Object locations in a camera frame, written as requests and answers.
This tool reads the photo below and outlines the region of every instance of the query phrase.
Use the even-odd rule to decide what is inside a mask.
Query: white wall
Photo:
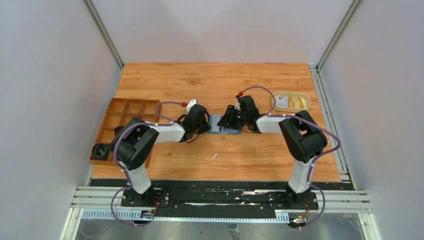
[[[120,72],[81,0],[0,6],[0,239],[56,240]]]
[[[422,239],[424,1],[364,0],[322,74],[384,240]]]
[[[352,0],[94,0],[124,62],[316,64]]]

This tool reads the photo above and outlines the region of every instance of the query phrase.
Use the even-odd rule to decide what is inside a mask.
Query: wooden tabletop
[[[272,92],[307,94],[308,112],[318,125],[325,126],[312,81],[305,63],[126,63],[115,97],[161,102],[196,98],[211,115],[223,115],[228,105],[236,103],[239,91],[261,85]],[[251,89],[245,95],[253,97],[260,113],[270,109],[270,95],[263,89]],[[173,119],[185,113],[184,107],[175,104],[164,104],[161,111]],[[164,142],[152,151],[147,169],[151,179],[288,181],[294,161],[283,136],[273,133],[204,133],[190,144]],[[119,168],[102,165],[95,165],[91,176],[124,177]],[[340,180],[332,153],[317,162],[312,180]]]

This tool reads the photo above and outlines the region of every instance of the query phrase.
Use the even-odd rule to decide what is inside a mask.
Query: metal floor
[[[222,223],[154,221],[145,227],[128,227],[115,220],[82,221],[76,240],[88,239],[81,234],[102,240],[365,240],[361,221],[356,213],[327,213],[300,232],[279,223]]]

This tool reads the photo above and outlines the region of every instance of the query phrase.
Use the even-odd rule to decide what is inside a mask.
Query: wooden compartment tray
[[[125,126],[133,117],[140,117],[144,121],[157,123],[159,116],[155,114],[155,107],[160,102],[159,100],[151,99],[111,98],[94,145],[100,143],[109,145],[115,138],[114,129],[119,126]],[[151,155],[152,153],[150,152],[145,162],[146,168],[149,167]],[[92,164],[115,165],[114,156],[111,152],[109,152],[107,160],[93,159],[90,152],[88,161]]]

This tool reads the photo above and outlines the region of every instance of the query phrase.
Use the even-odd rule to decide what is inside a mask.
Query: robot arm
[[[146,172],[145,161],[154,144],[163,142],[186,142],[195,134],[200,135],[210,129],[206,116],[206,108],[197,104],[193,99],[186,105],[187,115],[182,115],[173,125],[140,125],[127,132],[119,146],[116,143],[120,136],[132,125],[144,123],[141,118],[133,117],[129,123],[115,136],[110,143],[111,151],[117,147],[116,157],[118,163],[125,167],[128,177],[132,181],[132,195],[141,204],[146,204],[151,199],[151,181]]]
[[[327,146],[326,137],[322,131],[293,118],[259,114],[254,100],[249,95],[236,98],[237,104],[227,107],[218,125],[232,129],[247,126],[250,131],[257,134],[282,134],[294,158],[291,177],[286,186],[286,200],[292,207],[299,206],[311,192],[308,176],[312,159],[321,154]],[[295,115],[315,123],[305,110]]]

